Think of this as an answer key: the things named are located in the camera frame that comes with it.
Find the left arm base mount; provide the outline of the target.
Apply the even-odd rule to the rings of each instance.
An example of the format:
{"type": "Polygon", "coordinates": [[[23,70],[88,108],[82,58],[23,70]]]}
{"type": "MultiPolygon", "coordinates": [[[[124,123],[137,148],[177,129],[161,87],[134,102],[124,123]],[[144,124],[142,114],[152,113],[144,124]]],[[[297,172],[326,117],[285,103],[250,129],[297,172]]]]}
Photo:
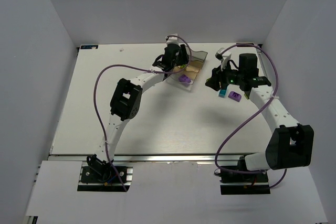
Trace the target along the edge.
{"type": "Polygon", "coordinates": [[[96,155],[87,156],[83,163],[77,191],[125,193],[131,185],[133,168],[116,166],[115,169],[96,155]]]}

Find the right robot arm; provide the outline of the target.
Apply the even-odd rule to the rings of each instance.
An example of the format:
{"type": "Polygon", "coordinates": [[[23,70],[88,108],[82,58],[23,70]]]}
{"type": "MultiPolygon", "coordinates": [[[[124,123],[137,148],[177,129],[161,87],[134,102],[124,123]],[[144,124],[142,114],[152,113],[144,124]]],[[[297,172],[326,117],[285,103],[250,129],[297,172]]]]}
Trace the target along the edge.
{"type": "Polygon", "coordinates": [[[239,55],[234,69],[230,52],[218,52],[215,57],[221,65],[212,70],[206,86],[218,91],[230,84],[237,85],[257,108],[271,132],[271,139],[263,152],[242,156],[233,169],[221,171],[233,174],[259,174],[270,169],[306,167],[311,163],[314,130],[300,124],[276,97],[275,88],[265,76],[259,75],[256,54],[239,55]]]}

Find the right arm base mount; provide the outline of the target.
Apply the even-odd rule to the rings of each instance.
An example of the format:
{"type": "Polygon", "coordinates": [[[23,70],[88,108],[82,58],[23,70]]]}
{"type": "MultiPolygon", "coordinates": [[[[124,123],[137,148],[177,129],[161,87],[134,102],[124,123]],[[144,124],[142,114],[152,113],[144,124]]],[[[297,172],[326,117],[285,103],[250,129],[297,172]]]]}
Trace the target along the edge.
{"type": "Polygon", "coordinates": [[[214,170],[220,178],[221,195],[269,195],[269,180],[266,173],[237,174],[214,170]]]}

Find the purple long lego brick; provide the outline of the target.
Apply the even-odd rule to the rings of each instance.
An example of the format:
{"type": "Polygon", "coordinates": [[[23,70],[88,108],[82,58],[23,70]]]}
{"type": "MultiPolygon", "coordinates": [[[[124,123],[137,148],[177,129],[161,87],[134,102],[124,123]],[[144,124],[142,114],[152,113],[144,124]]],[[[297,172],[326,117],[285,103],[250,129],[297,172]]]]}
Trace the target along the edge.
{"type": "Polygon", "coordinates": [[[179,76],[179,82],[185,85],[189,85],[191,83],[191,79],[185,74],[179,76]]]}

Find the purple sloped lego brick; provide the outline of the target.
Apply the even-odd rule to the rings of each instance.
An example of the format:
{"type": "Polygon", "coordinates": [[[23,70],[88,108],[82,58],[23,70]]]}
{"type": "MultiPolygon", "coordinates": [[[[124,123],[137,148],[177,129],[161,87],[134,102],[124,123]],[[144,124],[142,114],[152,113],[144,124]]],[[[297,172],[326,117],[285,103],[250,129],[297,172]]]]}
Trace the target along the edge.
{"type": "Polygon", "coordinates": [[[237,92],[234,92],[234,91],[231,91],[228,95],[228,97],[236,102],[240,102],[241,99],[242,99],[242,96],[237,93],[237,92]]]}

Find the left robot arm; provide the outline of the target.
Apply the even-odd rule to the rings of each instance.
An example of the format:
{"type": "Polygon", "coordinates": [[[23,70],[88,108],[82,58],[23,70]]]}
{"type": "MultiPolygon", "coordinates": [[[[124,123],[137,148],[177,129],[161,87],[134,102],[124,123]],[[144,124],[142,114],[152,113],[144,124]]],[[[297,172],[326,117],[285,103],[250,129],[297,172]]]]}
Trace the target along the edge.
{"type": "Polygon", "coordinates": [[[164,54],[158,56],[152,67],[141,69],[127,65],[110,65],[105,67],[98,75],[93,91],[93,105],[102,127],[103,138],[95,154],[103,162],[112,162],[117,144],[126,125],[133,119],[140,109],[142,94],[157,83],[164,81],[168,76],[178,73],[175,68],[188,66],[192,51],[187,43],[168,43],[164,54]],[[118,81],[110,101],[110,117],[105,126],[97,107],[97,87],[103,73],[113,67],[124,67],[141,72],[133,79],[122,78],[118,81]]]}

